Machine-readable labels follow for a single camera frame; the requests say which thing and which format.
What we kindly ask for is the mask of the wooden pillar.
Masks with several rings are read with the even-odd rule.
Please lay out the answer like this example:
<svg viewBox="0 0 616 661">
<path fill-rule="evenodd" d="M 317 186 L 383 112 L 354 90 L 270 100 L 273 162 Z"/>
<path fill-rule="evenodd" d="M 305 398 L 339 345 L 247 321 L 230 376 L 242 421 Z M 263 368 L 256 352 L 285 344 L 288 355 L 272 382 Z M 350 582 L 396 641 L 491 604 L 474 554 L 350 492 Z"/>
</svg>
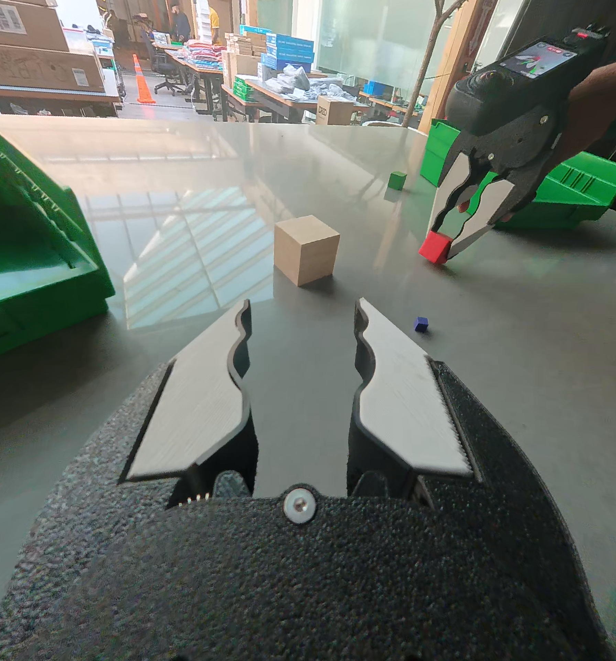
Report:
<svg viewBox="0 0 616 661">
<path fill-rule="evenodd" d="M 456 10 L 419 130 L 428 134 L 434 119 L 445 118 L 445 104 L 457 81 L 472 71 L 496 1 L 465 1 Z"/>
</svg>

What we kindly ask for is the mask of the small cardboard box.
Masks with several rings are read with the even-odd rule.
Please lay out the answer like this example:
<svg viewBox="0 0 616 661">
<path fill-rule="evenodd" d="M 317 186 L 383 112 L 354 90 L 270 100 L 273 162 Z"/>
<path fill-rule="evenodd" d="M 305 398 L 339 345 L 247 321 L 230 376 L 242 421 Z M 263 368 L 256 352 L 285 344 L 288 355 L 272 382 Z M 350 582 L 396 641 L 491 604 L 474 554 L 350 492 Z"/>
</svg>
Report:
<svg viewBox="0 0 616 661">
<path fill-rule="evenodd" d="M 320 95 L 317 99 L 317 126 L 349 126 L 355 112 L 355 102 L 340 97 Z"/>
</svg>

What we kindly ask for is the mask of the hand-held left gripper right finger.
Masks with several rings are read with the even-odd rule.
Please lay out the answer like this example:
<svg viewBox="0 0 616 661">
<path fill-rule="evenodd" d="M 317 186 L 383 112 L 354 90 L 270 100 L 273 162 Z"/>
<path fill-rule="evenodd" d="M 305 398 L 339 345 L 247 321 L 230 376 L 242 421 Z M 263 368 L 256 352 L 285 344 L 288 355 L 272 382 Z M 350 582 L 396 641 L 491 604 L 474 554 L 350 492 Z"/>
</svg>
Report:
<svg viewBox="0 0 616 661">
<path fill-rule="evenodd" d="M 456 421 L 436 362 L 372 303 L 354 309 L 353 396 L 348 433 L 348 496 L 409 499 L 419 478 L 475 478 L 468 441 Z"/>
</svg>

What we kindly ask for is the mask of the red wooden cube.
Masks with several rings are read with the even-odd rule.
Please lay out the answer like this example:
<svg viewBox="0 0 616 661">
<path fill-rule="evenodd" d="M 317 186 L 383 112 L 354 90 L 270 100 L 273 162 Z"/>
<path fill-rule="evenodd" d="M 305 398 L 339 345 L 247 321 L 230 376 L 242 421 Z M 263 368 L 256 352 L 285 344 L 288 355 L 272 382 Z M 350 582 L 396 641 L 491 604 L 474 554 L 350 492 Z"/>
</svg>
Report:
<svg viewBox="0 0 616 661">
<path fill-rule="evenodd" d="M 430 230 L 418 253 L 428 260 L 428 262 L 441 265 L 448 260 L 452 242 L 453 240 L 443 233 Z"/>
</svg>

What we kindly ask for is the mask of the long wooden work table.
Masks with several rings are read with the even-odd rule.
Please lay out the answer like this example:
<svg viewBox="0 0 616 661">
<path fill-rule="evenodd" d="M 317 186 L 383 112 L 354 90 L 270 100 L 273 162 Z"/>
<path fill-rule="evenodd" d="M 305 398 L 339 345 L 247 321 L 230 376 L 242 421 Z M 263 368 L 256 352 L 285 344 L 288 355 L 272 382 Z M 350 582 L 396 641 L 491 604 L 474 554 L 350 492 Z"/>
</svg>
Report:
<svg viewBox="0 0 616 661">
<path fill-rule="evenodd" d="M 263 81 L 259 78 L 244 75 L 249 78 L 251 87 L 255 89 L 254 103 L 245 103 L 239 100 L 231 87 L 221 87 L 221 97 L 224 109 L 233 114 L 235 112 L 244 115 L 249 122 L 261 122 L 261 113 L 267 113 L 270 116 L 271 123 L 289 123 L 302 124 L 305 115 L 309 115 L 308 122 L 315 123 L 315 112 L 317 109 L 317 99 L 314 101 L 297 101 L 285 96 L 275 94 L 263 86 Z M 369 111 L 370 107 L 360 103 L 355 96 L 349 94 L 342 86 L 342 95 L 340 97 L 347 101 L 355 102 L 355 112 L 352 115 L 352 122 L 358 118 L 361 119 Z"/>
</svg>

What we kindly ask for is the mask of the orange traffic cone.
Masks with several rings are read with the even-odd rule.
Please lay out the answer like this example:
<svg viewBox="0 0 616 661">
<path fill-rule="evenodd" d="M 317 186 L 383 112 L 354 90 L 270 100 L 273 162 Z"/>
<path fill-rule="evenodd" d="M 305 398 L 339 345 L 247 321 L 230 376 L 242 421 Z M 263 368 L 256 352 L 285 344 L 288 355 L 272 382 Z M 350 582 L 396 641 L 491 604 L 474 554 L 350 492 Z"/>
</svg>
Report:
<svg viewBox="0 0 616 661">
<path fill-rule="evenodd" d="M 138 86 L 137 102 L 143 105 L 155 105 L 156 101 L 150 93 L 144 72 L 140 66 L 140 62 L 136 53 L 132 55 L 134 64 L 134 73 L 136 75 L 136 83 Z"/>
</svg>

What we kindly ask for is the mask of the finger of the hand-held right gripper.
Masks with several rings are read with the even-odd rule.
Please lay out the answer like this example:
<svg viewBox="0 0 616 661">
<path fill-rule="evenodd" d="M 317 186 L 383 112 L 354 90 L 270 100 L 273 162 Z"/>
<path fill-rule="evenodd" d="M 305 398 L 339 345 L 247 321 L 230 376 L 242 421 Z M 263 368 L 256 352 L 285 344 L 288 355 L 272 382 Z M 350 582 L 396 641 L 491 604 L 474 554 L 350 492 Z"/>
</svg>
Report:
<svg viewBox="0 0 616 661">
<path fill-rule="evenodd" d="M 478 208 L 452 240 L 446 259 L 452 260 L 485 235 L 517 204 L 518 186 L 505 179 L 488 184 L 480 195 Z"/>
<path fill-rule="evenodd" d="M 468 205 L 477 190 L 470 157 L 460 152 L 437 187 L 429 217 L 429 231 L 438 232 L 446 215 L 461 204 Z"/>
</svg>

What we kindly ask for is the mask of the scribbled cardboard box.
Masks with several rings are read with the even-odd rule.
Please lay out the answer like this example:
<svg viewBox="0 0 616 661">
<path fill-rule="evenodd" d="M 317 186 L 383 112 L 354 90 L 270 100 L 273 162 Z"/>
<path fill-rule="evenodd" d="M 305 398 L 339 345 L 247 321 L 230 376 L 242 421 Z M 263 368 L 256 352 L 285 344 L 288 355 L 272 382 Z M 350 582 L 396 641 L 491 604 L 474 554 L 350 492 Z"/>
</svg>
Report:
<svg viewBox="0 0 616 661">
<path fill-rule="evenodd" d="M 104 80 L 95 53 L 0 45 L 0 86 L 102 93 Z"/>
</svg>

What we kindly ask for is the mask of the large plain wooden cube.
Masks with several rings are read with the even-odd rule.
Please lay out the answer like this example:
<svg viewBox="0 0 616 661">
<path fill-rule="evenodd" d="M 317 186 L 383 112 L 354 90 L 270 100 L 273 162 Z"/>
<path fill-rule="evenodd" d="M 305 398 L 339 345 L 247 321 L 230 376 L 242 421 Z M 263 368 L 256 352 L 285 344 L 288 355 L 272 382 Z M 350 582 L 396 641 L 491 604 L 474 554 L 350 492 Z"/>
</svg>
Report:
<svg viewBox="0 0 616 661">
<path fill-rule="evenodd" d="M 274 226 L 274 266 L 297 287 L 331 276 L 340 234 L 316 216 Z"/>
</svg>

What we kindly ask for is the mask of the pile of grey plastic bags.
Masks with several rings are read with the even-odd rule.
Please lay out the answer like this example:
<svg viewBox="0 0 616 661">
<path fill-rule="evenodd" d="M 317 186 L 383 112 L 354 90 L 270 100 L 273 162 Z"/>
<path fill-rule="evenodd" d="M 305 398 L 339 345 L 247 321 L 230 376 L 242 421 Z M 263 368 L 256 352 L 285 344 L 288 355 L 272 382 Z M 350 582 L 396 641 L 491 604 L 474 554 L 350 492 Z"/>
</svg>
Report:
<svg viewBox="0 0 616 661">
<path fill-rule="evenodd" d="M 287 65 L 263 86 L 278 95 L 297 101 L 314 101 L 321 96 L 342 95 L 343 81 L 337 77 L 309 77 L 302 67 Z"/>
</svg>

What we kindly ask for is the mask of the bare tree trunk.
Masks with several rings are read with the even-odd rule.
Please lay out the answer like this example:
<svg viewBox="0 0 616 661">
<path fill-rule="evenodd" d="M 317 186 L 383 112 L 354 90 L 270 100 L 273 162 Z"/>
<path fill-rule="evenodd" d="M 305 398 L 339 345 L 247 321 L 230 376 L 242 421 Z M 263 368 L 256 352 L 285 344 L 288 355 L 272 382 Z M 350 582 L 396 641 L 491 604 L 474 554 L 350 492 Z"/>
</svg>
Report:
<svg viewBox="0 0 616 661">
<path fill-rule="evenodd" d="M 446 7 L 445 1 L 434 1 L 435 17 L 429 33 L 428 43 L 426 45 L 422 64 L 419 69 L 419 74 L 414 84 L 414 88 L 408 102 L 408 108 L 404 113 L 404 119 L 402 123 L 403 128 L 409 128 L 410 126 L 413 113 L 416 109 L 416 103 L 418 101 L 418 97 L 421 93 L 421 89 L 426 78 L 429 62 L 434 53 L 439 32 L 443 27 L 444 23 L 448 20 L 448 18 L 450 18 L 450 16 L 454 12 L 459 10 L 464 3 L 465 1 L 453 1 L 448 7 Z"/>
</svg>

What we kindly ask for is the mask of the stack of folded clothes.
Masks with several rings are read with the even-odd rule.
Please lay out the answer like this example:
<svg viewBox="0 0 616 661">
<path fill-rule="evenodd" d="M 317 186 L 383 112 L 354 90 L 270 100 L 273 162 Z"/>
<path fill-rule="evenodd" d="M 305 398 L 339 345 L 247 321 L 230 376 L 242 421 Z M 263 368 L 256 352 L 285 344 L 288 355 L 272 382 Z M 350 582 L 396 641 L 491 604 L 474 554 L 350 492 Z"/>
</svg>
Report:
<svg viewBox="0 0 616 661">
<path fill-rule="evenodd" d="M 222 53 L 226 47 L 221 44 L 208 44 L 198 40 L 188 40 L 183 44 L 185 62 L 201 69 L 222 70 Z"/>
</svg>

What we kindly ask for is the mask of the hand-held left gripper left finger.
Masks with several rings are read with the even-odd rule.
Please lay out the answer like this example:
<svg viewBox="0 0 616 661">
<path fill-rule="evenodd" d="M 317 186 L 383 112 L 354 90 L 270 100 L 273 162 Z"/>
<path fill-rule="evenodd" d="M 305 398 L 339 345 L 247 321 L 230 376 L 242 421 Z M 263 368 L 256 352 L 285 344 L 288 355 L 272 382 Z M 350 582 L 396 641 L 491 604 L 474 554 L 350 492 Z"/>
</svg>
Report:
<svg viewBox="0 0 616 661">
<path fill-rule="evenodd" d="M 251 335 L 244 299 L 177 353 L 119 483 L 177 478 L 171 500 L 253 495 L 259 445 L 243 384 Z"/>
</svg>

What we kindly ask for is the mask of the stack of blue boxes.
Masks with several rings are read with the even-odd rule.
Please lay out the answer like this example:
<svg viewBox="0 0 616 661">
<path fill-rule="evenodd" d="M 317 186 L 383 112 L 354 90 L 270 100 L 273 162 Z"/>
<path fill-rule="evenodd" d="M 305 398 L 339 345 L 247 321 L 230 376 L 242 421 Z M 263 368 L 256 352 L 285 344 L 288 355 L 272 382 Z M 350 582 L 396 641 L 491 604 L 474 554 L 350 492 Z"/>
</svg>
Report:
<svg viewBox="0 0 616 661">
<path fill-rule="evenodd" d="M 315 61 L 315 43 L 312 40 L 297 38 L 273 32 L 264 33 L 266 51 L 261 54 L 261 62 L 271 70 L 282 70 L 287 65 L 312 70 Z"/>
</svg>

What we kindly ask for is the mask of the labelled cardboard box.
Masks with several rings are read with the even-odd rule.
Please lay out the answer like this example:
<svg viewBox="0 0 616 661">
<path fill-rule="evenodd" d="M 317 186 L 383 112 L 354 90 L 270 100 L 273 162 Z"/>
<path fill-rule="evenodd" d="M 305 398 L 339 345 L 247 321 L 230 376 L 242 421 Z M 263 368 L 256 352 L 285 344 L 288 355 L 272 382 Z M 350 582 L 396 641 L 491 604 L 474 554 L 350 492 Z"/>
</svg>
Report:
<svg viewBox="0 0 616 661">
<path fill-rule="evenodd" d="M 0 1 L 0 45 L 69 52 L 55 8 Z"/>
</svg>

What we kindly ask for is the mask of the black office chair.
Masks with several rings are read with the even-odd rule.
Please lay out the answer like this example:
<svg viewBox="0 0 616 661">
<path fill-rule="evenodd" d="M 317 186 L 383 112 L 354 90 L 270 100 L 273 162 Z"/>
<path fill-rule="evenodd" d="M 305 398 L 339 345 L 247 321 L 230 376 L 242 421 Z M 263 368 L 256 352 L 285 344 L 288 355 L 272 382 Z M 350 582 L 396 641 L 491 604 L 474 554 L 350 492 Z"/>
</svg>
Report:
<svg viewBox="0 0 616 661">
<path fill-rule="evenodd" d="M 163 76 L 164 81 L 154 87 L 154 94 L 162 89 L 171 92 L 173 96 L 176 94 L 185 95 L 187 90 L 182 86 L 180 71 L 177 66 L 168 59 L 167 54 L 164 52 L 156 52 L 151 59 L 152 71 Z"/>
</svg>

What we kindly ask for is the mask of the green plastic bin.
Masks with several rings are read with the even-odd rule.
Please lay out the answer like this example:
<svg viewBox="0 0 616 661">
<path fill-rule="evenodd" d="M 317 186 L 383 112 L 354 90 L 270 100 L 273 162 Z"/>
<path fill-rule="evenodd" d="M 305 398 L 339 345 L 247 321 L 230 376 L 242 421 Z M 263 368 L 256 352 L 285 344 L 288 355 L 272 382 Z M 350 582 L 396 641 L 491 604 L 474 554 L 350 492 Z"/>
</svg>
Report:
<svg viewBox="0 0 616 661">
<path fill-rule="evenodd" d="M 420 175 L 438 185 L 444 160 L 459 130 L 445 120 L 434 119 L 429 129 Z M 480 195 L 494 180 L 489 172 L 465 212 L 476 212 Z M 592 153 L 580 153 L 557 166 L 539 186 L 533 202 L 499 230 L 570 230 L 583 221 L 597 221 L 616 200 L 616 162 Z"/>
<path fill-rule="evenodd" d="M 105 313 L 114 293 L 75 193 L 0 129 L 0 355 Z"/>
</svg>

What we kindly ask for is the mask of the wooden-top work table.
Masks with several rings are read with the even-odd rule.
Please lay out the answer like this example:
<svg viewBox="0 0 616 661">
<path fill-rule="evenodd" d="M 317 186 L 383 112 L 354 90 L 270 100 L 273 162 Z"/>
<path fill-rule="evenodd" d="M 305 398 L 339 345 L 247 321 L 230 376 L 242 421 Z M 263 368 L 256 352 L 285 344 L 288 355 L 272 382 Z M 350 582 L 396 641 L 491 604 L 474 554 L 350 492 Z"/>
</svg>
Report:
<svg viewBox="0 0 616 661">
<path fill-rule="evenodd" d="M 118 95 L 0 85 L 0 114 L 116 118 Z"/>
</svg>

